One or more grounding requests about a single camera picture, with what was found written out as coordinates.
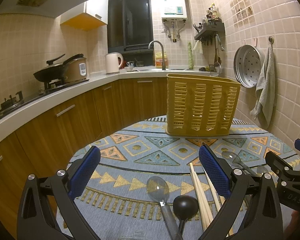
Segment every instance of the gas stove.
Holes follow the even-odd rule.
[[[4,99],[3,103],[0,103],[0,120],[7,116],[8,114],[11,114],[13,111],[16,111],[17,109],[36,101],[40,98],[43,98],[47,95],[53,94],[54,92],[60,91],[62,89],[72,87],[74,85],[78,85],[84,82],[89,81],[89,79],[74,81],[70,83],[63,83],[63,82],[54,82],[51,83],[45,90],[39,91],[38,93],[35,93],[28,97],[23,97],[22,92],[19,91],[16,93],[15,97],[12,97],[10,95],[10,98]]]

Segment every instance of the white cabinet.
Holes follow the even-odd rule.
[[[108,24],[108,0],[88,0],[61,15],[60,24],[85,31]]]

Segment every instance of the mug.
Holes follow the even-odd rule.
[[[119,68],[123,65],[123,57],[120,53],[114,52],[106,55],[106,73],[118,73]]]
[[[129,61],[127,62],[128,67],[134,67],[134,61]]]

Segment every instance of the pan handle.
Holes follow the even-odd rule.
[[[64,55],[65,55],[65,54],[63,54],[63,55],[61,55],[61,56],[59,56],[59,57],[56,57],[56,58],[54,58],[54,59],[47,60],[47,64],[48,64],[48,65],[52,65],[54,61],[56,61],[57,59],[62,58]]]
[[[65,65],[67,65],[70,61],[72,61],[72,60],[74,60],[74,59],[76,59],[76,58],[81,58],[81,57],[83,57],[83,54],[77,54],[77,55],[74,55],[74,56],[72,56],[72,57],[66,59],[66,60],[63,62],[63,65],[65,66]]]

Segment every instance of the white countertop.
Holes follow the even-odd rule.
[[[82,93],[85,93],[94,88],[100,87],[107,83],[113,82],[118,79],[128,78],[152,78],[152,77],[165,77],[169,73],[175,74],[190,74],[190,75],[205,75],[216,76],[217,73],[201,72],[201,71],[142,71],[142,72],[126,72],[120,71],[119,74],[113,75],[100,75],[89,77],[89,81],[57,91],[45,97],[39,98],[18,110],[12,112],[0,120],[0,142],[15,130],[20,128],[25,123],[39,116],[40,114],[48,111],[49,109],[71,99]]]

